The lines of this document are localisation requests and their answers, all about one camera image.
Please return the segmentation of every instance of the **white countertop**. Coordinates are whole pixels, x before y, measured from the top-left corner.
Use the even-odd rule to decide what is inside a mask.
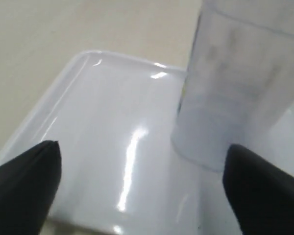
[[[199,0],[0,0],[0,149],[83,50],[186,67],[199,8]],[[76,233],[48,225],[42,234]]]

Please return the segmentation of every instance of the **glossy surface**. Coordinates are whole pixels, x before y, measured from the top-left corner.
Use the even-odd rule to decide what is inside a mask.
[[[199,168],[170,134],[185,72],[109,52],[76,56],[0,152],[58,140],[53,219],[120,235],[197,235]]]

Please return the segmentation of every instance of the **black object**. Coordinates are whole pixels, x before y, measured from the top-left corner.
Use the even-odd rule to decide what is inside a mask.
[[[294,177],[233,145],[223,186],[244,235],[294,235]]]
[[[38,235],[60,178],[55,141],[44,141],[0,166],[0,235]]]

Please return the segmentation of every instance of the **cylindrical container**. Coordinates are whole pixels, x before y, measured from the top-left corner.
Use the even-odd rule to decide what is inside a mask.
[[[294,0],[204,0],[172,141],[222,171],[294,102]]]

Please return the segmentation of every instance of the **table surface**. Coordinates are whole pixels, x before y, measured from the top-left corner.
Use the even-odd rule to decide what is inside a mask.
[[[185,68],[200,0],[0,0],[0,149],[65,64],[116,51]],[[42,235],[86,235],[50,222]]]

